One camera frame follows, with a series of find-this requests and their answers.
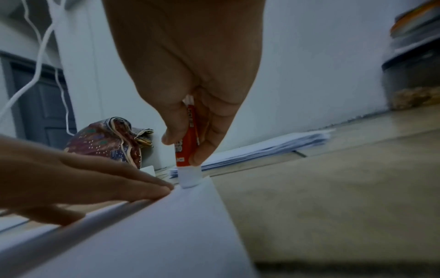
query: white wall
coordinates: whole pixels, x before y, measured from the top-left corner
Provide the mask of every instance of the white wall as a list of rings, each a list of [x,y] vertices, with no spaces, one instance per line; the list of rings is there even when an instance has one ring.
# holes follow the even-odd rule
[[[15,22],[11,19],[0,17],[0,50],[23,58],[36,60],[39,45],[33,31],[26,25]],[[58,53],[48,50],[48,54],[54,66],[61,68]],[[0,66],[0,107],[8,101],[9,96],[6,90],[3,70]],[[9,112],[0,123],[0,133],[15,137],[15,125],[12,113]]]
[[[268,0],[260,71],[219,150],[385,110],[380,66],[388,30],[394,16],[422,2]],[[153,128],[150,162],[173,164],[173,148],[160,143],[163,121],[124,71],[101,1],[80,2],[56,35],[77,126],[121,116]]]

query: person's right hand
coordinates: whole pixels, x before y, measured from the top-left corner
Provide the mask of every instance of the person's right hand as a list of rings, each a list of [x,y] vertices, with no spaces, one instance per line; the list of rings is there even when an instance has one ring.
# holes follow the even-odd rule
[[[156,200],[172,189],[128,163],[0,136],[0,208],[37,222],[67,225],[85,216],[57,204]]]
[[[188,129],[192,94],[206,160],[225,137],[258,71],[264,0],[104,0],[115,44],[139,95],[163,118],[170,145]]]

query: glue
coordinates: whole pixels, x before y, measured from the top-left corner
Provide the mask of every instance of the glue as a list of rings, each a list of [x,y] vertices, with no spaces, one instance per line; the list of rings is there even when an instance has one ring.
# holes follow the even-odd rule
[[[183,103],[188,109],[188,131],[182,140],[174,144],[174,148],[176,151],[177,175],[180,186],[182,188],[190,188],[202,181],[202,167],[189,164],[189,157],[200,145],[200,142],[198,140],[193,96],[187,95]]]

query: white glue stick cap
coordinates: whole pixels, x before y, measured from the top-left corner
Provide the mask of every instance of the white glue stick cap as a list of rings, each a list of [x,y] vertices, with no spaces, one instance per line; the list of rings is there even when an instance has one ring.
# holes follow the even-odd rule
[[[177,167],[177,177],[182,188],[190,188],[202,182],[201,166]]]

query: crumpled bag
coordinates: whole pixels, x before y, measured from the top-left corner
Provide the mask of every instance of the crumpled bag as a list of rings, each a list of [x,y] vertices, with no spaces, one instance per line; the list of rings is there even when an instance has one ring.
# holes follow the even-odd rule
[[[141,148],[152,147],[149,139],[152,133],[152,129],[133,128],[126,119],[112,117],[80,130],[64,150],[123,161],[140,169]]]

